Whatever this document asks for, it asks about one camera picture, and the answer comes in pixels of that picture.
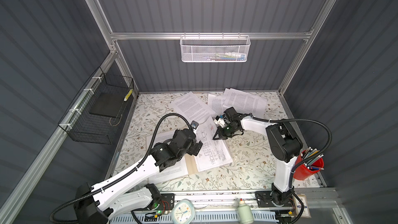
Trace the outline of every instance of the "glue bottle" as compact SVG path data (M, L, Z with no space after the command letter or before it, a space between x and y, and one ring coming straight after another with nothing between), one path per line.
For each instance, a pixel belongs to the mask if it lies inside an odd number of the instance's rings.
M254 222L250 207L242 199L239 202L237 212L239 215L240 224L251 224Z

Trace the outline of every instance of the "red cup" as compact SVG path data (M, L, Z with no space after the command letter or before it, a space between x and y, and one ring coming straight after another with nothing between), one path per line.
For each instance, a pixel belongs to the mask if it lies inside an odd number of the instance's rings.
M296 160L296 164L300 163L301 160L302 160L302 156L298 156L298 158ZM324 163L323 163L322 157L320 159L318 159L316 162L314 162L311 166L323 168ZM312 170L308 169L307 167L305 167L304 164L302 164L296 169L295 173L293 174L293 178L297 179L297 180L304 181L307 178L309 178L311 175L313 175L319 171L320 171L320 169L316 170L316 171L312 171Z

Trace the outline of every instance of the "gray wall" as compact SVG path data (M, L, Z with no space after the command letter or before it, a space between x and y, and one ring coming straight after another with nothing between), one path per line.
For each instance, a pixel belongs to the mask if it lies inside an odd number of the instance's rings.
M99 1L113 32L303 32L325 0ZM252 40L245 63L186 64L177 41L119 41L140 91L278 89L300 43Z
M0 206L108 52L84 0L0 0ZM102 179L111 150L66 140L16 222Z
M286 91L295 117L327 124L323 175L355 223L396 222L398 0L338 0ZM299 124L310 146L326 133Z

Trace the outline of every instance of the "floral tablecloth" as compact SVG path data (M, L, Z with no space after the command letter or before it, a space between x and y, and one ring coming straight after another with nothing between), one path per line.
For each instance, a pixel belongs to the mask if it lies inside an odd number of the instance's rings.
M276 92L252 93L268 100L264 118L286 118L285 110ZM146 137L152 136L159 119L174 110L170 102L183 94L141 94L132 117L126 139L113 175L134 164L147 150ZM196 93L207 103L208 93ZM158 133L184 128L185 123L178 117L166 118ZM245 131L242 136L227 141L234 161L225 166L199 172L157 184L160 191L228 190L228 189L269 189L275 178L275 160L268 138L261 134ZM143 187L143 181L134 190ZM305 181L294 180L294 187L319 187L314 176Z

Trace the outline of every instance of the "light blue clock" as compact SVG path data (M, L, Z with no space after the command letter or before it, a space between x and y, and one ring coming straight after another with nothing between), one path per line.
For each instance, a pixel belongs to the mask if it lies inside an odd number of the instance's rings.
M195 208L188 200L181 200L172 210L174 224L189 224L195 217Z

